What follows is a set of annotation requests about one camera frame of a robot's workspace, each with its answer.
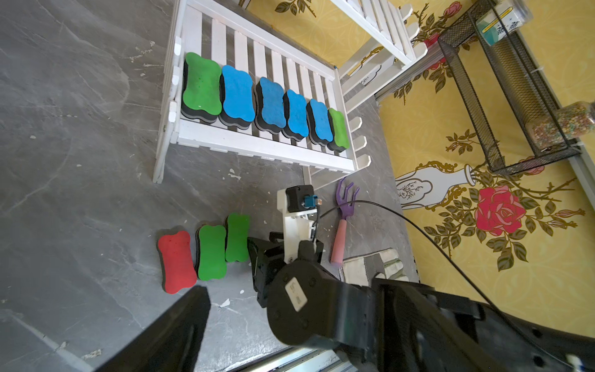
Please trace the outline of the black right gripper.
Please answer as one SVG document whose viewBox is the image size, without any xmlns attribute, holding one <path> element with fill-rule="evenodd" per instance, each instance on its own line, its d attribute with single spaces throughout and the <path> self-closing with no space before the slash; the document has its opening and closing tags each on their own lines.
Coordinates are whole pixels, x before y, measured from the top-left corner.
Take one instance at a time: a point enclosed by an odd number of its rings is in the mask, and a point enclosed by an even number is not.
<svg viewBox="0 0 595 372">
<path fill-rule="evenodd" d="M 282 232 L 271 232 L 269 240 L 247 238 L 247 249 L 252 264 L 253 288 L 262 308 L 267 307 L 269 288 L 274 278 L 286 265 L 283 238 Z"/>
</svg>

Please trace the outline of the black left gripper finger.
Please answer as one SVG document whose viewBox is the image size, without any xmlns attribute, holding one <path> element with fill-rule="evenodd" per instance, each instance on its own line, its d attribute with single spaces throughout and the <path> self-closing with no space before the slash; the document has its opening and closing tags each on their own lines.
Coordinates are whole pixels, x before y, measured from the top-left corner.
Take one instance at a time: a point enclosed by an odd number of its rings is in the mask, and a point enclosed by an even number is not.
<svg viewBox="0 0 595 372">
<path fill-rule="evenodd" d="M 195 370 L 210 309 L 207 288 L 191 288 L 98 370 Z"/>
</svg>

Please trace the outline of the green eraser top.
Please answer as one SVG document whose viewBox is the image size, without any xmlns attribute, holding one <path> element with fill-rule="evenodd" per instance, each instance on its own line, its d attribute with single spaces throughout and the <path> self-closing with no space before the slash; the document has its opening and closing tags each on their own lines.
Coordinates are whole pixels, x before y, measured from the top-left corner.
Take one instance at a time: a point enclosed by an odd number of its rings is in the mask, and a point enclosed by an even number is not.
<svg viewBox="0 0 595 372">
<path fill-rule="evenodd" d="M 226 228 L 222 225 L 202 226 L 196 232 L 197 275 L 200 281 L 223 279 L 226 276 Z"/>
<path fill-rule="evenodd" d="M 250 217 L 238 213 L 232 213 L 226 220 L 226 261 L 247 262 L 249 252 L 247 239 L 250 227 Z"/>
</svg>

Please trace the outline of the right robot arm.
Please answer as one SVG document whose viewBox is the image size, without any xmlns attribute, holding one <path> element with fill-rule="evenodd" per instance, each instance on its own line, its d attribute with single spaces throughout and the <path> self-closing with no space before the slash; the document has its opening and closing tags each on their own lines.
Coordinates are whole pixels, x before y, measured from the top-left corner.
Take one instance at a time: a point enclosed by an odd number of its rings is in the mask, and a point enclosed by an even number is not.
<svg viewBox="0 0 595 372">
<path fill-rule="evenodd" d="M 279 234 L 249 238 L 257 300 L 274 336 L 333 350 L 361 371 L 592 371 L 594 341 L 492 305 L 406 281 L 340 281 L 305 240 L 284 260 Z"/>
</svg>

